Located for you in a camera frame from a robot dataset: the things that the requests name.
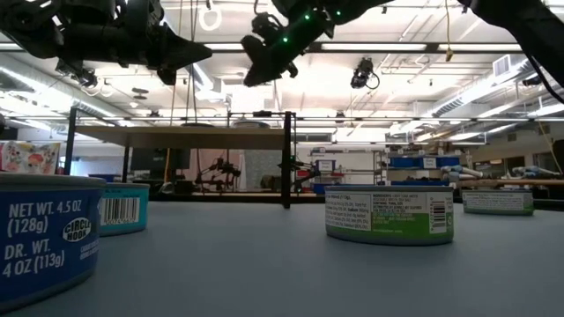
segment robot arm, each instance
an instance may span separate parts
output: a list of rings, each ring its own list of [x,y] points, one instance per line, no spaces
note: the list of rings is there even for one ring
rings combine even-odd
[[[164,17],[159,0],[0,1],[0,31],[33,56],[59,57],[57,71],[83,86],[97,83],[83,61],[145,65],[174,85],[178,69],[212,56]]]
[[[557,39],[564,35],[564,24],[540,0],[458,0],[470,7],[485,22],[507,29],[527,56],[534,57],[564,85],[564,44]],[[294,77],[297,70],[292,60],[303,55],[308,46],[323,33],[330,38],[335,26],[359,18],[366,10],[386,4],[388,0],[272,0],[288,18],[288,26],[277,26],[267,41],[246,36],[241,41],[253,66],[245,85],[260,85],[280,78],[286,70]],[[274,23],[268,19],[253,21],[253,31],[264,38],[265,30]]]

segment circle logo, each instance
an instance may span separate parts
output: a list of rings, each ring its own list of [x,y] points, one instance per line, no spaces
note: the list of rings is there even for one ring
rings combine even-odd
[[[92,223],[85,217],[78,217],[70,221],[63,229],[63,239],[69,242],[79,242],[86,238],[92,230]]]

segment green label can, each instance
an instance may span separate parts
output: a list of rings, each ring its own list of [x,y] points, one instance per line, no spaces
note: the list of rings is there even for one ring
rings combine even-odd
[[[452,188],[328,188],[325,227],[330,236],[358,242],[448,243],[454,236]]]
[[[535,211],[528,190],[467,190],[462,199],[465,213],[532,216]]]

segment can lid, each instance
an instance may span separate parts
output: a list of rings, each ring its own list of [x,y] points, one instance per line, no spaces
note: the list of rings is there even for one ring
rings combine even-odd
[[[103,179],[81,176],[0,173],[0,186],[3,185],[103,187],[104,185],[106,185],[106,181],[104,181]]]
[[[360,191],[360,192],[452,192],[453,188],[448,186],[330,186],[326,187],[325,191]]]
[[[137,184],[137,183],[108,183],[106,188],[138,188],[138,189],[148,189],[151,188],[149,184]]]

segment blue table surface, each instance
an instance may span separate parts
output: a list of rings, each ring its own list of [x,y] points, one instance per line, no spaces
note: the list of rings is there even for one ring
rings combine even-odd
[[[7,316],[564,316],[564,213],[461,209],[452,244],[384,247],[326,236],[321,204],[151,203],[91,279]]]

